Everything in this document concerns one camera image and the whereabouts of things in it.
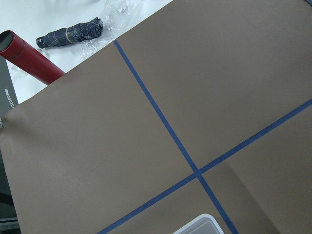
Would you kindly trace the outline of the translucent plastic storage box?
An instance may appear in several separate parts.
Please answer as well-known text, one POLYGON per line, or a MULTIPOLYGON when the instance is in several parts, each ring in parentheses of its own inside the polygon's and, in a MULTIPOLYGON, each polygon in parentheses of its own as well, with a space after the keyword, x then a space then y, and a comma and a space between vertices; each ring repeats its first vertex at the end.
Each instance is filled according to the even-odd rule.
POLYGON ((173 234, 224 234, 224 232, 212 215, 201 214, 173 234))

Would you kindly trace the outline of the clear plastic wrap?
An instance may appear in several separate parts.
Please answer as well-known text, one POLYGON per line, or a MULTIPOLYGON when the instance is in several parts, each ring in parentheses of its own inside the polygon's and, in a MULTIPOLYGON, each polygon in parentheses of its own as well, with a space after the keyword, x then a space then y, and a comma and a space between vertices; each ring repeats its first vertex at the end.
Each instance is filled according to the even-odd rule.
POLYGON ((99 17, 103 25, 101 36, 82 43, 80 61, 85 61, 128 31, 142 7, 142 0, 107 0, 99 17))

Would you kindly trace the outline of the red cylindrical tube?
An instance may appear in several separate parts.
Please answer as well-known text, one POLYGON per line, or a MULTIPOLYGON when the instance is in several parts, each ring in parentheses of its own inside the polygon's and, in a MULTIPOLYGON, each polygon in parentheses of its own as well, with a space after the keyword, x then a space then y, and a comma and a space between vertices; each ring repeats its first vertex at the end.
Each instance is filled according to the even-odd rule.
POLYGON ((65 72, 11 30, 0 34, 0 56, 49 85, 65 72))

